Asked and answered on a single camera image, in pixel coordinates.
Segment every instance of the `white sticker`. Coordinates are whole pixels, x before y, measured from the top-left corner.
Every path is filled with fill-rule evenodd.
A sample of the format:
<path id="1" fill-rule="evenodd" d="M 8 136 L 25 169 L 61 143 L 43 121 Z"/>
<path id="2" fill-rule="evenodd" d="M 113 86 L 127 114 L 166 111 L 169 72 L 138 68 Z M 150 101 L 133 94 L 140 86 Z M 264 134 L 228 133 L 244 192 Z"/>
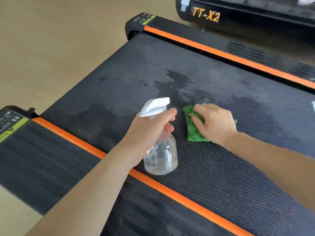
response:
<path id="1" fill-rule="evenodd" d="M 182 12 L 185 12 L 185 11 L 186 11 L 186 6 L 185 6 L 185 5 L 182 5 L 180 10 L 181 10 Z"/>
<path id="2" fill-rule="evenodd" d="M 190 0 L 181 0 L 181 4 L 185 6 L 189 6 L 189 1 Z"/>

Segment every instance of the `green cloth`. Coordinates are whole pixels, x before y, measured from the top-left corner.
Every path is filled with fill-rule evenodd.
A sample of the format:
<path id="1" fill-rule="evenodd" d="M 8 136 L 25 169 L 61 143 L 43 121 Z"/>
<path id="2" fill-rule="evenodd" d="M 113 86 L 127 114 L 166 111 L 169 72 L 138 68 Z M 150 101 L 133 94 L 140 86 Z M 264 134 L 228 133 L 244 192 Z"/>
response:
<path id="1" fill-rule="evenodd" d="M 185 113 L 185 118 L 186 118 L 186 124 L 187 124 L 187 139 L 189 142 L 210 142 L 207 138 L 205 138 L 195 127 L 194 123 L 192 122 L 189 114 L 194 114 L 197 116 L 203 123 L 204 123 L 204 118 L 197 113 L 194 110 L 194 107 L 192 105 L 184 107 L 183 111 Z"/>

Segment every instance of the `clear plastic spray bottle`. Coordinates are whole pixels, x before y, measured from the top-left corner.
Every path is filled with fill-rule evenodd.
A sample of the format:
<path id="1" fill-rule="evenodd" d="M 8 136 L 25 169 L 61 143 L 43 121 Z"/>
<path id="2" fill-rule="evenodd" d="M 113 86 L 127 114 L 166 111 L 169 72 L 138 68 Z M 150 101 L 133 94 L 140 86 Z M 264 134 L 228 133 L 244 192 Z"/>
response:
<path id="1" fill-rule="evenodd" d="M 164 112 L 169 104 L 169 98 L 151 99 L 142 108 L 140 117 L 153 119 L 157 114 Z M 165 129 L 159 139 L 144 155 L 144 167 L 154 175 L 165 175 L 178 166 L 176 142 L 173 135 Z"/>

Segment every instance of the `wooden floor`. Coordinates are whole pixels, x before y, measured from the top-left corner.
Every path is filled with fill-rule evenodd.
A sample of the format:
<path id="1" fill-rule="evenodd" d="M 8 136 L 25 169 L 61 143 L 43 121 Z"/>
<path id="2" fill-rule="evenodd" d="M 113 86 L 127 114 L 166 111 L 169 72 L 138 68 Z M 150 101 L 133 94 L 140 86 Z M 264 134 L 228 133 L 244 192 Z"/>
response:
<path id="1" fill-rule="evenodd" d="M 0 0 L 0 108 L 43 112 L 126 42 L 125 22 L 142 11 L 183 23 L 175 0 Z M 315 63 L 304 47 L 275 51 Z M 40 218 L 0 187 L 0 235 Z"/>

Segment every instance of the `sticker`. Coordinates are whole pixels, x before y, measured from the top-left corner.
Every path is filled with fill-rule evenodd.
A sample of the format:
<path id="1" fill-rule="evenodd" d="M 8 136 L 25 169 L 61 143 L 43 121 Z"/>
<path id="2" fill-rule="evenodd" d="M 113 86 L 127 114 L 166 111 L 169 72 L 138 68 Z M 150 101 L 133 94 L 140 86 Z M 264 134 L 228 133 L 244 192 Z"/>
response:
<path id="1" fill-rule="evenodd" d="M 186 11 L 186 6 L 185 6 L 185 5 L 182 5 L 180 10 L 181 10 L 182 12 L 185 12 L 185 11 Z"/>
<path id="2" fill-rule="evenodd" d="M 142 25 L 146 25 L 150 21 L 152 21 L 155 17 L 156 17 L 155 15 L 151 15 L 151 14 L 147 14 L 147 13 L 141 13 L 135 19 L 133 19 L 133 21 L 136 23 L 142 24 Z"/>
<path id="3" fill-rule="evenodd" d="M 212 10 L 206 10 L 200 7 L 193 7 L 192 8 L 192 16 L 196 16 L 198 18 L 204 18 L 208 21 L 213 21 L 218 23 L 221 13 L 215 12 Z"/>
<path id="4" fill-rule="evenodd" d="M 4 133 L 0 135 L 0 143 L 4 141 L 8 136 L 10 136 L 12 133 L 14 133 L 16 130 L 18 130 L 21 126 L 23 126 L 28 120 L 29 120 L 28 118 L 23 117 L 12 127 L 9 127 L 8 130 L 6 130 Z"/>
<path id="5" fill-rule="evenodd" d="M 0 143 L 29 119 L 9 109 L 0 112 Z"/>
<path id="6" fill-rule="evenodd" d="M 181 0 L 181 4 L 184 5 L 184 6 L 189 6 L 189 2 L 190 0 Z"/>

